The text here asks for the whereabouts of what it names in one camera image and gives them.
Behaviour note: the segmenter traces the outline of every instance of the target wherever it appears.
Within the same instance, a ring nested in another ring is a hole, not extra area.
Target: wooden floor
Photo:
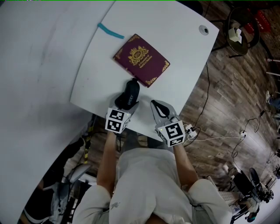
[[[201,2],[201,4],[205,12],[209,2]],[[275,6],[266,13],[272,17],[279,11],[280,7]],[[224,2],[211,2],[206,19],[226,19],[229,12],[229,6]],[[221,30],[222,25],[215,25]],[[268,33],[262,37],[264,41],[267,41],[268,47],[273,48],[276,44],[272,44],[271,41],[278,41],[279,45],[280,40],[274,39],[271,35]],[[220,32],[215,47],[223,43],[224,38]],[[277,87],[275,77],[265,73],[271,68],[269,63],[265,62],[267,53],[262,45],[259,43],[254,46],[243,57],[230,59],[228,56],[231,55],[234,55],[234,52],[230,48],[226,48],[211,53],[207,61],[210,77],[209,99],[197,123],[197,126],[201,128],[198,140],[239,136],[248,119],[259,117],[262,110],[275,111],[265,103],[266,91],[277,91]],[[194,125],[207,98],[207,88],[208,79],[205,67],[180,113],[184,123]],[[104,124],[104,119],[99,118],[95,130],[104,131]],[[266,181],[275,166],[279,164],[279,159],[275,156],[271,157],[270,164],[266,165],[266,162],[278,148],[280,140],[276,138],[280,135],[277,134],[278,124],[272,119],[270,113],[266,112],[261,117],[260,128],[257,133],[254,133],[256,125],[256,120],[250,121],[248,124],[246,128],[248,136],[237,146],[238,155],[234,161],[245,174],[248,174],[249,168],[253,167],[261,175],[261,180]],[[98,133],[92,138],[89,163],[93,165],[91,169],[93,174],[97,173],[105,138],[106,135],[102,133]],[[141,136],[140,141],[141,144],[147,145],[145,136]],[[221,186],[228,181],[228,175],[223,166],[230,166],[233,163],[231,153],[238,141],[238,138],[195,141],[185,147],[185,150],[198,174],[210,175]],[[82,150],[69,164],[74,165],[81,155]]]

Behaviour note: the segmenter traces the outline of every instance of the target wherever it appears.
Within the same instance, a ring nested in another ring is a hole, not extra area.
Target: white table
[[[128,128],[161,140],[154,131],[151,100],[165,101],[180,113],[205,66],[219,30],[176,1],[118,1],[102,24],[125,39],[110,36],[101,29],[96,31],[79,69],[70,101],[105,116],[110,99],[122,92],[125,83],[131,79],[112,57],[137,33],[171,65],[150,88],[141,85],[140,106]],[[208,35],[200,33],[200,25],[208,28]]]
[[[112,2],[0,7],[0,222],[14,224],[40,179],[91,114],[69,102]]]

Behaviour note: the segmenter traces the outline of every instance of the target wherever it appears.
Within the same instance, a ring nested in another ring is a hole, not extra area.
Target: blue tape
[[[98,23],[97,26],[102,29],[105,33],[111,35],[111,36],[114,36],[114,37],[117,37],[117,38],[120,38],[120,39],[124,39],[124,36],[120,35],[120,34],[117,34],[109,29],[107,29],[102,23]]]

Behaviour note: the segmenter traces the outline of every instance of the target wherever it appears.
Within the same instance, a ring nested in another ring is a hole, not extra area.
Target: gold emblem
[[[121,48],[116,54],[115,54],[115,57],[118,58],[118,59],[121,59],[121,52],[123,52],[123,49]]]
[[[157,78],[155,77],[155,78],[152,78],[150,81],[145,81],[145,82],[150,86],[150,85],[152,85],[153,82],[156,81],[156,79]]]
[[[165,66],[162,68],[162,72],[164,72],[165,69],[170,65],[168,61],[165,61]]]
[[[132,42],[135,39],[140,39],[140,36],[138,36],[137,34],[133,35],[128,42]]]
[[[138,46],[138,49],[133,48],[130,51],[131,56],[128,56],[129,62],[133,65],[137,65],[146,54],[149,53],[149,50],[145,49],[144,47]]]

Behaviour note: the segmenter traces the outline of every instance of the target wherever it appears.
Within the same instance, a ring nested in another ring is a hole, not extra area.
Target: red object
[[[260,32],[270,32],[270,30],[271,30],[270,22],[267,20],[267,18],[264,16],[264,14],[260,10],[257,12],[257,14],[254,15],[254,17],[259,25]],[[252,23],[248,23],[248,24],[244,25],[244,28],[247,30],[248,33],[250,33],[250,34],[254,33]]]
[[[134,34],[113,59],[140,83],[150,87],[170,63],[139,35]]]

